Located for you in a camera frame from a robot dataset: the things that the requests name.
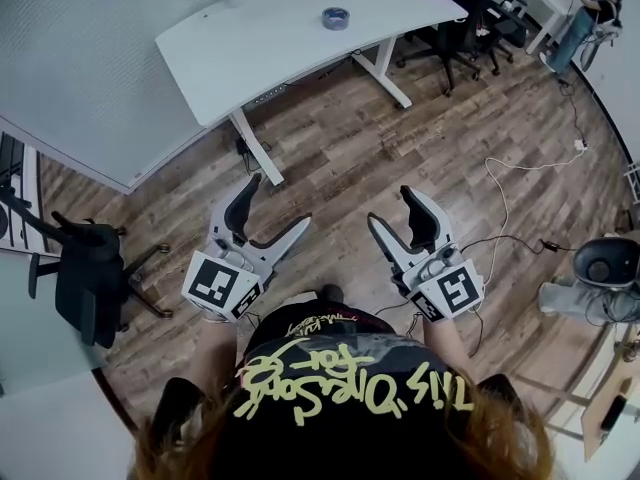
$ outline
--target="roll of tape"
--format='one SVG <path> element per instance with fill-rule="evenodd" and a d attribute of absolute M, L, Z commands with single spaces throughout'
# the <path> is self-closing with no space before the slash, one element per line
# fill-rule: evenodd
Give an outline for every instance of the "roll of tape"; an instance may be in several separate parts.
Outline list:
<path fill-rule="evenodd" d="M 322 11 L 322 24 L 329 30 L 344 30 L 349 26 L 349 11 L 341 7 L 329 7 Z"/>

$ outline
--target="desk frame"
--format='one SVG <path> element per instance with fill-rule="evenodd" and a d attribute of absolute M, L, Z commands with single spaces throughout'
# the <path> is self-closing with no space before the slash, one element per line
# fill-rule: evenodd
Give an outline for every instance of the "desk frame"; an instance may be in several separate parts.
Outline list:
<path fill-rule="evenodd" d="M 533 39 L 533 41 L 531 41 L 531 44 L 525 50 L 529 55 L 531 55 L 536 50 L 536 48 L 542 42 L 545 36 L 551 33 L 553 28 L 558 23 L 558 20 L 567 15 L 566 11 L 563 11 L 555 6 L 550 5 L 547 0 L 540 0 L 540 1 L 548 9 L 551 10 L 552 14 L 549 17 L 549 19 L 545 22 L 545 24 L 542 26 L 542 29 L 540 30 L 540 32 L 538 32 L 538 35 Z"/>
<path fill-rule="evenodd" d="M 378 53 L 376 54 L 376 61 L 372 63 L 362 54 L 353 54 L 352 58 L 360 64 L 373 78 L 375 78 L 384 89 L 387 90 L 391 96 L 393 96 L 402 108 L 408 108 L 411 106 L 411 100 L 403 93 L 396 84 L 394 84 L 386 75 L 389 62 L 391 61 L 391 55 L 393 54 L 393 47 L 396 43 L 396 36 L 389 37 L 378 45 Z M 273 163 L 269 155 L 260 144 L 260 141 L 256 138 L 251 125 L 247 121 L 247 117 L 242 110 L 242 107 L 238 107 L 229 114 L 229 120 L 233 123 L 236 130 L 244 140 L 247 148 L 253 154 L 254 158 L 260 164 L 260 167 L 267 175 L 271 183 L 279 185 L 284 181 L 282 174 Z"/>

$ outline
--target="desk leg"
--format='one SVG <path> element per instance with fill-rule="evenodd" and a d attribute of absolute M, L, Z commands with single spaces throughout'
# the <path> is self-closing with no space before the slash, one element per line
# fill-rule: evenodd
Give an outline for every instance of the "desk leg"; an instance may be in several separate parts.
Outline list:
<path fill-rule="evenodd" d="M 282 183 L 284 181 L 282 174 L 280 174 L 280 171 L 278 171 L 278 168 L 271 161 L 271 158 L 269 158 L 269 155 L 267 155 L 265 150 L 262 149 L 262 145 L 253 134 L 253 130 L 251 129 L 242 108 L 231 112 L 231 114 L 229 114 L 229 119 L 233 123 L 233 126 L 236 127 L 236 130 L 238 130 L 238 133 L 249 148 L 249 151 L 251 151 L 256 161 L 260 164 L 260 167 L 262 167 L 264 173 L 271 180 L 271 183 L 274 185 Z"/>
<path fill-rule="evenodd" d="M 547 427 L 552 432 L 556 432 L 557 434 L 562 434 L 563 436 L 570 437 L 571 439 L 575 439 L 576 441 L 584 442 L 584 436 L 578 434 L 577 432 L 571 432 L 570 430 L 564 429 L 562 427 L 557 427 L 555 425 L 546 424 Z"/>
<path fill-rule="evenodd" d="M 576 405 L 580 405 L 582 407 L 588 407 L 589 404 L 591 403 L 591 400 L 589 398 L 574 395 L 573 393 L 568 393 L 561 389 L 556 389 L 554 387 L 547 386 L 546 384 L 542 384 L 541 382 L 528 379 L 527 377 L 523 377 L 522 375 L 516 374 L 515 378 L 520 382 L 528 384 L 531 387 L 537 388 L 540 391 L 544 391 L 545 393 L 548 393 L 556 398 L 559 398 L 560 400 L 564 400 L 565 402 L 571 402 Z"/>
<path fill-rule="evenodd" d="M 544 39 L 544 37 L 549 32 L 551 32 L 551 29 L 556 24 L 556 21 L 558 21 L 559 17 L 560 17 L 560 14 L 557 13 L 557 12 L 554 12 L 551 15 L 551 17 L 547 20 L 547 22 L 544 24 L 544 27 L 542 27 L 542 30 L 540 31 L 540 33 L 536 36 L 536 38 L 533 41 L 531 41 L 531 44 L 529 45 L 529 48 L 527 48 L 526 52 L 529 55 L 531 55 L 535 51 L 535 49 L 540 44 L 540 41 L 542 41 Z"/>
<path fill-rule="evenodd" d="M 353 55 L 353 58 L 360 64 L 367 72 L 375 78 L 378 83 L 384 87 L 391 96 L 398 100 L 398 103 L 407 108 L 411 106 L 411 100 L 403 93 L 398 86 L 387 78 L 386 72 L 391 60 L 391 54 L 393 53 L 393 46 L 396 44 L 396 38 L 390 37 L 385 39 L 378 46 L 378 55 L 376 56 L 376 63 L 372 64 L 364 55 Z"/>

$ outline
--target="white cable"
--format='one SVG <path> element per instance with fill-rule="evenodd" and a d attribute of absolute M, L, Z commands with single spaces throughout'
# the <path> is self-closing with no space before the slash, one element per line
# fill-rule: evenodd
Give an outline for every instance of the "white cable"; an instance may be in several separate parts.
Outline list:
<path fill-rule="evenodd" d="M 491 255 L 491 268 L 489 269 L 489 277 L 488 277 L 487 281 L 482 285 L 483 288 L 486 287 L 491 282 L 491 278 L 493 277 L 493 267 L 494 267 L 495 262 L 496 262 L 496 253 L 498 252 L 498 245 L 500 244 L 500 239 L 501 239 L 502 235 L 504 235 L 504 231 L 505 231 L 505 229 L 507 227 L 507 224 L 509 222 L 509 207 L 507 206 L 507 198 L 504 195 L 504 190 L 502 188 L 502 185 L 500 185 L 500 182 L 493 175 L 493 173 L 491 172 L 491 169 L 489 169 L 489 160 L 493 160 L 494 162 L 497 162 L 500 165 L 504 165 L 505 167 L 508 167 L 509 169 L 520 169 L 522 171 L 539 171 L 541 169 L 546 169 L 547 167 L 564 167 L 565 165 L 569 165 L 569 164 L 573 163 L 575 160 L 577 160 L 578 158 L 580 158 L 584 154 L 585 151 L 586 151 L 586 149 L 581 150 L 576 156 L 574 156 L 568 162 L 560 162 L 560 163 L 557 163 L 557 164 L 545 164 L 545 165 L 540 165 L 538 167 L 522 167 L 520 165 L 509 165 L 509 164 L 503 162 L 502 160 L 498 160 L 497 158 L 493 158 L 493 157 L 488 157 L 488 158 L 485 159 L 484 168 L 487 170 L 487 172 L 489 173 L 489 176 L 491 176 L 491 179 L 495 182 L 496 185 L 498 185 L 498 188 L 500 189 L 500 195 L 502 196 L 502 203 L 504 204 L 505 217 L 504 217 L 504 224 L 502 224 L 502 228 L 500 229 L 500 233 L 498 233 L 498 237 L 500 237 L 500 238 L 498 238 L 495 241 L 494 245 L 493 245 L 493 254 Z"/>
<path fill-rule="evenodd" d="M 477 313 L 478 311 L 480 311 L 480 308 L 482 307 L 482 305 L 484 304 L 485 301 L 485 297 L 484 297 L 484 285 L 482 285 L 482 300 L 480 301 L 480 304 L 478 304 L 478 307 L 476 309 L 472 309 L 469 308 L 467 309 L 467 311 L 469 313 Z"/>

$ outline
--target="chair base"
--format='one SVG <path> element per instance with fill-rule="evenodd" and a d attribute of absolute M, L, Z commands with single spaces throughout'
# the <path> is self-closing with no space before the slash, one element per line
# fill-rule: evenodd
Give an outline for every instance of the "chair base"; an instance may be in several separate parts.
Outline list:
<path fill-rule="evenodd" d="M 471 62 L 469 59 L 466 59 L 459 53 L 446 52 L 436 47 L 415 52 L 407 56 L 401 56 L 396 61 L 396 66 L 398 66 L 399 68 L 404 68 L 407 65 L 407 61 L 415 60 L 415 59 L 426 59 L 429 57 L 440 57 L 440 59 L 442 59 L 442 63 L 444 64 L 444 69 L 447 73 L 447 80 L 449 82 L 449 88 L 446 90 L 445 95 L 449 98 L 453 96 L 453 90 L 455 88 L 455 79 L 453 77 L 453 69 L 451 68 L 452 60 L 455 60 L 460 64 L 463 64 L 467 66 L 469 69 L 471 69 L 473 71 L 473 75 L 472 75 L 473 80 L 475 81 L 480 80 L 480 73 L 482 72 L 482 68 L 480 68 L 479 66 L 476 66 L 473 62 Z"/>
<path fill-rule="evenodd" d="M 495 46 L 495 48 L 497 50 L 500 50 L 502 53 L 504 53 L 507 56 L 507 62 L 509 64 L 513 64 L 513 53 L 511 53 L 506 46 L 504 46 L 502 43 L 498 43 Z"/>
<path fill-rule="evenodd" d="M 127 268 L 123 271 L 123 276 L 125 278 L 127 284 L 127 298 L 136 299 L 144 309 L 149 311 L 149 313 L 154 316 L 162 319 L 171 319 L 173 318 L 173 310 L 170 309 L 158 309 L 154 304 L 152 304 L 147 298 L 144 296 L 143 292 L 136 288 L 134 285 L 140 282 L 140 276 L 136 274 L 140 268 L 151 259 L 151 257 L 160 252 L 162 254 L 167 254 L 171 250 L 168 244 L 155 244 L 149 247 L 146 251 L 144 251 L 138 258 L 136 258 Z"/>

